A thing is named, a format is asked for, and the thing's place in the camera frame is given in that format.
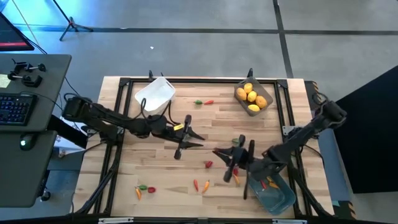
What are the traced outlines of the dark grey desk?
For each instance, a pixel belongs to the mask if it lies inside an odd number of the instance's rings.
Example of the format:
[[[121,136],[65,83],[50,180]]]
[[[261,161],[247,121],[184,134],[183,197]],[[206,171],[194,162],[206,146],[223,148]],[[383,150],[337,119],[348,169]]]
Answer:
[[[36,106],[26,126],[0,125],[0,207],[31,207],[36,201],[42,179],[47,171],[56,131],[47,129],[55,102],[67,74],[71,55],[67,54],[0,54],[0,74],[14,69],[14,62],[34,66],[43,63],[46,71],[34,70],[31,76],[43,80],[37,87],[26,87],[11,81],[0,93],[35,94]],[[19,148],[21,135],[37,135],[35,146],[29,151]]]

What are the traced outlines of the blue translucent plastic basket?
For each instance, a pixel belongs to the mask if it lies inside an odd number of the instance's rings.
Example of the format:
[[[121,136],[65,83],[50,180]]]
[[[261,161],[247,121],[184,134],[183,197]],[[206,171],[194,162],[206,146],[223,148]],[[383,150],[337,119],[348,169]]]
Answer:
[[[249,177],[249,187],[268,213],[280,215],[296,202],[296,196],[289,184],[279,174],[272,175],[270,178],[278,185],[278,189],[271,187],[265,178],[263,181],[267,185],[267,189],[264,190],[260,181],[252,177]]]

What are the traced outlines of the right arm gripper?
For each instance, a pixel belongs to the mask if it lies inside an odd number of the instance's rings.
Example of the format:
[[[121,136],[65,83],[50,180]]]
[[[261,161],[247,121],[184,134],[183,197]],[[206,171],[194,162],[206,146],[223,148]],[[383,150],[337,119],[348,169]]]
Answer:
[[[233,175],[233,169],[236,166],[245,166],[248,159],[248,151],[243,147],[246,141],[245,135],[239,136],[239,145],[232,145],[229,148],[214,148],[213,152],[218,154],[218,157],[227,165],[227,171],[224,174],[223,180],[229,182]]]

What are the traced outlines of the silver table bracket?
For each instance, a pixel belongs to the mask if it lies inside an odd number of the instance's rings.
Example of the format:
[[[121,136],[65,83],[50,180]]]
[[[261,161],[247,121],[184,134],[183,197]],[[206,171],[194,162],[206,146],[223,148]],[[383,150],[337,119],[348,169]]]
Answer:
[[[133,223],[133,217],[109,217],[109,218],[100,218],[98,220],[98,224],[127,224]]]
[[[272,224],[308,224],[306,220],[298,219],[272,219]]]

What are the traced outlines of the black tripod stand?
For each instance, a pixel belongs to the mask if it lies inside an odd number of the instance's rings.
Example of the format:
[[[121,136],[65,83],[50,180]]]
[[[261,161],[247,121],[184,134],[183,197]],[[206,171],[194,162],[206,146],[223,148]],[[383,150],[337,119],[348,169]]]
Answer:
[[[57,9],[61,12],[62,16],[66,19],[68,22],[68,25],[66,26],[65,30],[63,31],[63,34],[60,36],[59,41],[62,41],[67,32],[70,30],[74,30],[75,32],[79,32],[79,29],[84,29],[88,32],[93,32],[94,30],[90,27],[82,26],[77,24],[72,17],[68,17],[63,9],[59,6],[58,2],[56,0],[52,0],[53,3],[56,5]]]

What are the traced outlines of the black computer monitor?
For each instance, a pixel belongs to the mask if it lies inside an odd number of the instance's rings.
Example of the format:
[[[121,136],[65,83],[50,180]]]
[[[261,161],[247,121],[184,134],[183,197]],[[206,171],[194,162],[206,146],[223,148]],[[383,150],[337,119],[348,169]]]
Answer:
[[[0,52],[31,51],[33,45],[23,33],[0,12]]]

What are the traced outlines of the black screw clamp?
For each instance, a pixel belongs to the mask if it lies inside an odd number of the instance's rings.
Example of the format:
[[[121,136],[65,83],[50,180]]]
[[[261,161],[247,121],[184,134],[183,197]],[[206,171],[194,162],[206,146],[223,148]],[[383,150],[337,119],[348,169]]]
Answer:
[[[27,62],[16,62],[15,60],[12,60],[14,62],[14,69],[13,72],[18,74],[21,71],[25,72],[32,72],[33,70],[39,70],[41,72],[45,72],[46,66],[43,63],[38,64],[37,66],[33,66],[30,63]]]
[[[7,78],[11,81],[15,81],[19,79],[24,86],[37,88],[41,83],[43,78],[38,75],[34,80],[29,75],[19,76],[16,73],[12,72],[7,75]]]

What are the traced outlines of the black floor mat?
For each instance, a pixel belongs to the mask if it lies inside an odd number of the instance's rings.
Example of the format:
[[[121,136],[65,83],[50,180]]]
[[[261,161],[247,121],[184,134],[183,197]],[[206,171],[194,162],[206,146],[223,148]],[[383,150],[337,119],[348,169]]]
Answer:
[[[337,104],[347,112],[334,134],[353,192],[398,192],[398,65]]]

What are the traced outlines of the black backlit keyboard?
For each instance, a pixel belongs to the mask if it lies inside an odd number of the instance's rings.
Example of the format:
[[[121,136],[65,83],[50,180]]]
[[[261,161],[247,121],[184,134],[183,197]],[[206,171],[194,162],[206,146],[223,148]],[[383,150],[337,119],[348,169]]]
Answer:
[[[37,95],[0,93],[0,125],[26,126],[36,103]]]

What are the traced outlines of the black computer mouse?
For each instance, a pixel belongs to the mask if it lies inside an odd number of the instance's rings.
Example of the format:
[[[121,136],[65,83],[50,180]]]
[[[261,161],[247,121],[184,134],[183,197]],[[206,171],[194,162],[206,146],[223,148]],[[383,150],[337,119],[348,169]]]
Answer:
[[[31,150],[37,142],[37,135],[34,133],[23,134],[19,140],[19,148],[22,151]]]

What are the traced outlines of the grey translucent plastic basket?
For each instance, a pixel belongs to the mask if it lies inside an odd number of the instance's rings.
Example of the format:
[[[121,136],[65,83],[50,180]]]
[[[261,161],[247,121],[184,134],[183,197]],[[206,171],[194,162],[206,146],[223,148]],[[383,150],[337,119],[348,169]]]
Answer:
[[[248,101],[247,98],[243,100],[243,98],[239,96],[239,93],[241,92],[239,91],[239,89],[244,89],[244,86],[247,83],[250,83],[252,85],[252,90],[256,92],[257,96],[261,96],[264,98],[266,102],[265,106],[261,107],[256,103],[256,101],[250,102]],[[234,97],[237,99],[238,103],[243,107],[243,109],[246,111],[246,113],[249,116],[259,115],[260,113],[268,109],[268,107],[273,103],[273,98],[271,97],[271,95],[254,77],[248,77],[243,81],[239,82],[238,84],[236,84],[234,86]],[[259,110],[253,111],[252,109],[249,108],[251,105],[258,106]]]

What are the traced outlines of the white plastic basket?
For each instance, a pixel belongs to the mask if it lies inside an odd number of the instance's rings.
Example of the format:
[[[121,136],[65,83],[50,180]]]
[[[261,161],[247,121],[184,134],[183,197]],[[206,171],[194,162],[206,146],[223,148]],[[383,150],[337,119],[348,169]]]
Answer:
[[[135,94],[135,99],[139,103],[144,98],[146,99],[144,111],[151,115],[161,113],[167,106],[167,103],[174,100],[174,97],[175,88],[164,77],[156,78]]]

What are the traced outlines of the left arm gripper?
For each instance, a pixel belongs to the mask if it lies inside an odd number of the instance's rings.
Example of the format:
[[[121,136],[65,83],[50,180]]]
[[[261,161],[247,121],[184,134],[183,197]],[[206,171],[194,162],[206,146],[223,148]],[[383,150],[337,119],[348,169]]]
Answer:
[[[182,151],[191,147],[202,147],[202,144],[188,142],[187,138],[190,136],[191,138],[204,140],[199,134],[195,133],[193,129],[190,127],[190,123],[192,121],[192,116],[190,114],[186,115],[185,121],[183,123],[183,127],[179,130],[174,130],[173,136],[170,141],[177,143],[177,149],[174,154],[174,159],[180,160],[182,156]]]

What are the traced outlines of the black desk support bar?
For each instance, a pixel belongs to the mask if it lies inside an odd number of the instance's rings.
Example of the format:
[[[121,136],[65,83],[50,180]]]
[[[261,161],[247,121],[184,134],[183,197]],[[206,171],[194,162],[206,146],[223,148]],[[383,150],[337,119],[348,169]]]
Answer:
[[[52,115],[47,129],[56,131],[57,135],[75,143],[77,146],[85,148],[87,146],[87,135],[80,131],[71,121],[66,121],[63,118]]]

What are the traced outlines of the black aluminium table frame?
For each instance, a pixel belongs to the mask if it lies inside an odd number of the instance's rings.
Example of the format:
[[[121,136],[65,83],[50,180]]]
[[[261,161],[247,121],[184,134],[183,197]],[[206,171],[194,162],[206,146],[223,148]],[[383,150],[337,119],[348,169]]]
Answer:
[[[290,101],[275,100],[265,112],[251,117],[234,98],[234,78],[172,77],[175,87],[172,118],[182,122],[192,116],[192,128],[204,138],[202,147],[191,148],[174,159],[176,144],[149,137],[124,136],[121,162],[114,187],[104,189],[101,208],[111,206],[115,217],[190,217],[190,218],[269,218],[252,192],[243,199],[245,173],[239,172],[240,186],[224,182],[224,162],[213,154],[216,147],[230,147],[231,141],[245,135],[255,141],[255,155],[282,141],[284,125],[306,125],[312,117],[302,79],[287,80]],[[211,105],[196,105],[214,100]],[[205,167],[212,161],[210,168]],[[193,180],[198,181],[199,191]],[[210,186],[203,194],[205,182]],[[135,187],[155,187],[154,193]]]

